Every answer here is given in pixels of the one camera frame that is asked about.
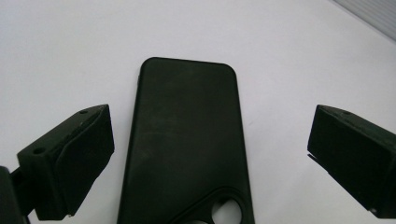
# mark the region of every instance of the phone case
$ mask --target phone case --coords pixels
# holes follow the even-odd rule
[[[222,63],[151,58],[141,68],[119,224],[213,224],[234,199],[254,224],[234,70]]]

